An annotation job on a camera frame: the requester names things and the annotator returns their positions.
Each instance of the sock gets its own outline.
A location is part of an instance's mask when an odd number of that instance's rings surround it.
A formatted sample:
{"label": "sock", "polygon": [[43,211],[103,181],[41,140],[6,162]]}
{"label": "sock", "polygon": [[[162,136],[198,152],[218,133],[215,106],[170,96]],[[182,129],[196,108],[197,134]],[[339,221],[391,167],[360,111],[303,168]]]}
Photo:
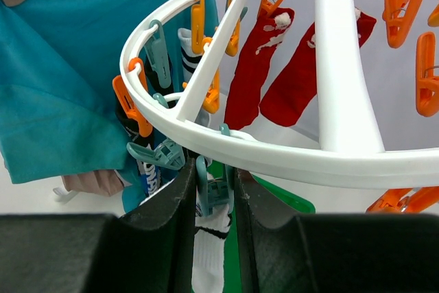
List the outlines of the sock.
{"label": "sock", "polygon": [[271,17],[257,19],[242,47],[228,93],[224,122],[231,130],[240,130],[258,117],[261,87],[267,78],[271,58],[293,18],[293,10],[277,8]]}
{"label": "sock", "polygon": [[[357,8],[355,15],[361,47],[372,34],[377,20]],[[296,124],[308,103],[317,94],[314,30],[313,23],[300,40],[292,59],[269,87],[259,105],[261,114],[280,126]]]}
{"label": "sock", "polygon": [[222,293],[224,289],[224,243],[232,216],[228,205],[215,207],[213,214],[203,216],[197,193],[195,239],[193,244],[192,289],[195,293]]}
{"label": "sock", "polygon": [[[191,30],[183,27],[178,29],[178,39],[180,39],[181,45],[183,77],[185,82],[189,82],[195,69],[197,69],[198,63],[200,63],[202,56],[192,52]],[[201,108],[195,119],[195,123],[204,127],[209,127],[211,124],[211,114]]]}

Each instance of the white stain on red sock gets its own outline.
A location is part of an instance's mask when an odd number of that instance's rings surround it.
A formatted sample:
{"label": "white stain on red sock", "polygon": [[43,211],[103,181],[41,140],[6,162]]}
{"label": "white stain on red sock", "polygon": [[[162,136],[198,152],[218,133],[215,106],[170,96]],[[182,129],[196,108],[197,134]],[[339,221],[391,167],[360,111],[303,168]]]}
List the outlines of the white stain on red sock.
{"label": "white stain on red sock", "polygon": [[282,13],[274,17],[274,22],[276,23],[276,27],[273,27],[271,25],[266,25],[263,27],[263,30],[267,32],[273,30],[284,30],[284,31],[277,36],[271,37],[267,43],[259,46],[256,50],[256,55],[258,55],[261,49],[263,49],[264,47],[277,46],[280,43],[282,43],[283,37],[287,32],[289,25],[291,24],[291,18],[289,17],[288,13]]}

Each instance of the white wall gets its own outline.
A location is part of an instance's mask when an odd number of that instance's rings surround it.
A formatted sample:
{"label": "white wall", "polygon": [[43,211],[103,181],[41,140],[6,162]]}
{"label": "white wall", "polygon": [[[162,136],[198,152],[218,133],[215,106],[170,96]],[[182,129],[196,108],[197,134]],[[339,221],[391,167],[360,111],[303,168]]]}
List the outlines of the white wall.
{"label": "white wall", "polygon": [[[242,43],[256,21],[260,0],[248,0],[249,11],[241,24]],[[416,39],[431,30],[427,17],[437,6],[438,0],[424,0],[412,30],[399,49],[391,49],[385,38],[385,25],[381,19],[384,0],[355,0],[355,5],[377,19],[369,41],[361,48],[361,58],[366,84],[375,110],[381,135],[387,150],[432,148],[439,146],[439,115],[431,118],[420,116],[415,109],[414,61]],[[225,0],[217,0],[219,15],[224,13]],[[302,35],[313,22],[313,0],[285,0],[284,7],[291,7],[296,15],[284,43],[272,58],[270,73],[262,88],[264,94],[271,82],[288,63]],[[221,66],[223,92],[227,93],[235,72],[238,57],[224,56]],[[315,98],[297,125],[318,135],[318,104]]]}

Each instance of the hanging laundry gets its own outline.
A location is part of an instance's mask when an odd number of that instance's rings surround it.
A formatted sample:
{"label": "hanging laundry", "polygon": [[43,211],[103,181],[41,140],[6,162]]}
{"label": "hanging laundry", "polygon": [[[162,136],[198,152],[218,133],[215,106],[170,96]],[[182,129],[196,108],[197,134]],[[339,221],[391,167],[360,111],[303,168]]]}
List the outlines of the hanging laundry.
{"label": "hanging laundry", "polygon": [[[195,69],[197,69],[198,63],[200,63],[202,56],[197,55],[192,51],[191,30],[185,28],[178,29],[178,39],[180,40],[181,45],[183,77],[185,82],[189,82]],[[195,123],[204,127],[209,127],[211,123],[211,114],[201,108],[195,119]]]}
{"label": "hanging laundry", "polygon": [[[111,81],[127,36],[165,1],[0,4],[0,43],[7,45],[0,49],[0,149],[13,183],[99,169],[139,179]],[[187,12],[164,27],[173,62],[180,52],[176,31],[188,25]],[[216,25],[215,1],[206,0],[206,32]]]}
{"label": "hanging laundry", "polygon": [[[358,9],[355,9],[355,16],[361,47],[372,34],[377,20]],[[292,59],[269,87],[259,105],[261,114],[280,126],[295,125],[308,103],[316,96],[315,42],[313,23],[300,40]]]}
{"label": "hanging laundry", "polygon": [[197,192],[193,243],[192,289],[195,293],[221,293],[224,288],[224,244],[232,225],[228,204],[203,215]]}
{"label": "hanging laundry", "polygon": [[257,19],[242,47],[230,85],[224,122],[231,130],[240,130],[258,117],[261,87],[270,61],[293,19],[294,11],[290,8],[277,8],[269,17]]}

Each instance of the teal shirt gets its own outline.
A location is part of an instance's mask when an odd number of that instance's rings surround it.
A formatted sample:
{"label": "teal shirt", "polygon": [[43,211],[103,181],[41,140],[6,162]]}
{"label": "teal shirt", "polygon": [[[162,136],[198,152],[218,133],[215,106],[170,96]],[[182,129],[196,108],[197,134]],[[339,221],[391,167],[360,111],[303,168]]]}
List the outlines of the teal shirt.
{"label": "teal shirt", "polygon": [[[137,182],[112,79],[131,31],[166,1],[0,3],[0,150],[13,183],[96,169],[119,169]],[[206,0],[206,35],[216,25],[215,0]],[[179,76],[177,29],[189,26],[188,10],[164,26]]]}

